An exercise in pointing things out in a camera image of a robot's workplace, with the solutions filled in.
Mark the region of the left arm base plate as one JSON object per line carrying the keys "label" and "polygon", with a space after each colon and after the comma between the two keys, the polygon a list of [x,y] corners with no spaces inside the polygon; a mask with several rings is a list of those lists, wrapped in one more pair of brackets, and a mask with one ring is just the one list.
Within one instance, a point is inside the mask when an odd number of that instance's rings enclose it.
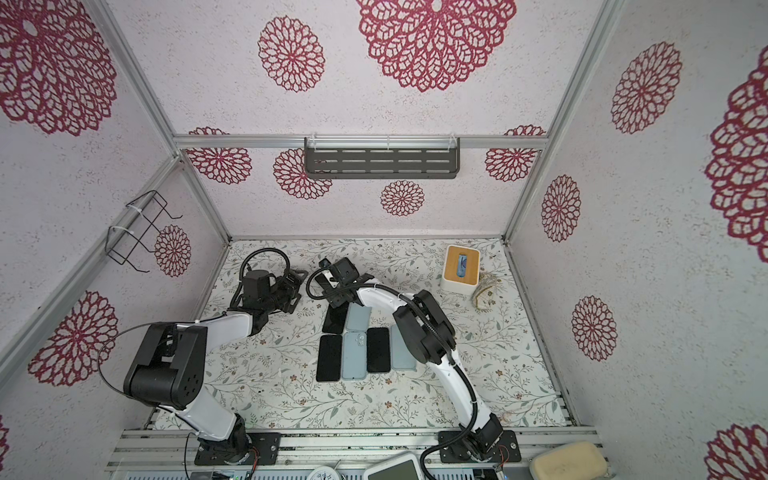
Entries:
{"label": "left arm base plate", "polygon": [[279,433],[245,433],[232,439],[201,439],[194,459],[195,466],[274,465],[281,435]]}

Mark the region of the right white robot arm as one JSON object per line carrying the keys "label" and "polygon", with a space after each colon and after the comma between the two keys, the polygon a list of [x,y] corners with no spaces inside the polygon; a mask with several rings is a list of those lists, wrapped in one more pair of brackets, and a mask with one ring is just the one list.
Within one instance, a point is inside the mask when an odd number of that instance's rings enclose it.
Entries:
{"label": "right white robot arm", "polygon": [[441,440],[439,447],[459,445],[478,461],[493,456],[503,427],[470,381],[457,349],[455,328],[429,291],[402,293],[359,273],[344,257],[336,262],[322,259],[307,280],[306,292],[333,307],[354,303],[390,313],[409,353],[434,373],[457,413],[460,432]]}

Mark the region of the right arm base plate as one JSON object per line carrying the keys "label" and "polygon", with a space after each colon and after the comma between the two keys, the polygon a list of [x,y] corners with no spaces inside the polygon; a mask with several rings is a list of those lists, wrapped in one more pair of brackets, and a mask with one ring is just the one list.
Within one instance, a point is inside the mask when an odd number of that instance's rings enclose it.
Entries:
{"label": "right arm base plate", "polygon": [[522,459],[517,437],[512,430],[503,430],[500,437],[489,444],[467,435],[460,442],[444,446],[440,460],[446,464],[458,463],[517,463]]}

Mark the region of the light blue case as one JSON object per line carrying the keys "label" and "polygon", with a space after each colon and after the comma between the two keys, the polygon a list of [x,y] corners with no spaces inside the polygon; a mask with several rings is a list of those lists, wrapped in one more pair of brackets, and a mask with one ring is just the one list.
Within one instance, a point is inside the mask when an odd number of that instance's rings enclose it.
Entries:
{"label": "light blue case", "polygon": [[350,302],[348,304],[345,327],[348,332],[365,333],[370,324],[372,308]]}
{"label": "light blue case", "polygon": [[415,371],[417,361],[408,350],[404,338],[396,325],[390,327],[391,369]]}

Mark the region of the blue phone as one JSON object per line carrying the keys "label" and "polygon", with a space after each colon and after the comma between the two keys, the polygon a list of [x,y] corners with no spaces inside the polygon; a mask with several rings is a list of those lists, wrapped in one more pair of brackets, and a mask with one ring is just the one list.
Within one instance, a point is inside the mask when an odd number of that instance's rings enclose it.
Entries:
{"label": "blue phone", "polygon": [[388,373],[391,370],[390,330],[386,327],[369,328],[366,337],[367,372]]}

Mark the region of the black phone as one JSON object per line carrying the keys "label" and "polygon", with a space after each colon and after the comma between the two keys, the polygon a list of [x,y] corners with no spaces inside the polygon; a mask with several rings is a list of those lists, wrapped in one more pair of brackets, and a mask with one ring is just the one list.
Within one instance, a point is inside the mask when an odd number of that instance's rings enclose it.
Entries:
{"label": "black phone", "polygon": [[322,329],[324,334],[341,335],[344,332],[349,304],[338,307],[330,305],[326,311]]}

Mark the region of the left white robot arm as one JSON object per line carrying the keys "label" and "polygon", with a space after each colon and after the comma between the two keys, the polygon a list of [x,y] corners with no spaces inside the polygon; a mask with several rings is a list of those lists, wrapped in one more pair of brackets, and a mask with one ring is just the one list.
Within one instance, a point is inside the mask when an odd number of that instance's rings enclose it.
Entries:
{"label": "left white robot arm", "polygon": [[273,313],[292,313],[304,270],[281,276],[252,270],[241,276],[222,315],[193,323],[150,324],[123,382],[123,393],[164,407],[196,433],[202,454],[215,464],[243,464],[254,455],[242,416],[204,387],[206,356],[220,346],[261,332]]}

